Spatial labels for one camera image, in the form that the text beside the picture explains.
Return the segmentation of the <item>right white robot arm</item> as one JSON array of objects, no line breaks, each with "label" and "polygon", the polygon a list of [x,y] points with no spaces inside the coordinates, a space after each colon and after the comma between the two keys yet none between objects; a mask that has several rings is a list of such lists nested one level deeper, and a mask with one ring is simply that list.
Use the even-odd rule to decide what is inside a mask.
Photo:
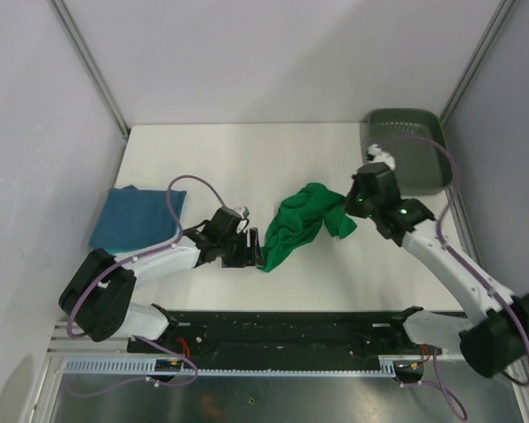
[{"label": "right white robot arm", "polygon": [[346,195],[346,214],[371,219],[376,230],[415,257],[462,307],[453,317],[410,307],[389,331],[391,347],[410,353],[419,344],[461,354],[479,375],[491,378],[529,354],[529,294],[518,297],[466,254],[436,233],[435,215],[419,200],[401,197],[383,162],[357,169]]}]

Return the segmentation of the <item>green t shirt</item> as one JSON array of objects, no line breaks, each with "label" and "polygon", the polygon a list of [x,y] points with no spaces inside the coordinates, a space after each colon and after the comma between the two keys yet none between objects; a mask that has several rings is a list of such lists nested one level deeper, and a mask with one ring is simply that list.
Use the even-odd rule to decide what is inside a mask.
[{"label": "green t shirt", "polygon": [[346,239],[357,228],[344,211],[344,196],[319,182],[310,182],[279,204],[264,236],[264,272],[287,260],[296,249],[313,242],[322,228]]}]

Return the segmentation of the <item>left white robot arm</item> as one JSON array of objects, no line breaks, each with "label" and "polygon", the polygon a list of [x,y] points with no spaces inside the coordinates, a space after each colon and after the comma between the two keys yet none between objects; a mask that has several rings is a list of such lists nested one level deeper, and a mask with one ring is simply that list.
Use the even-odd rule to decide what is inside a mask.
[{"label": "left white robot arm", "polygon": [[71,319],[67,329],[80,328],[82,335],[94,342],[141,337],[156,351],[167,352],[176,344],[178,322],[157,304],[133,302],[134,292],[215,260],[224,268],[264,266],[259,232],[250,226],[247,208],[220,207],[211,219],[148,248],[118,255],[93,250],[58,301]]}]

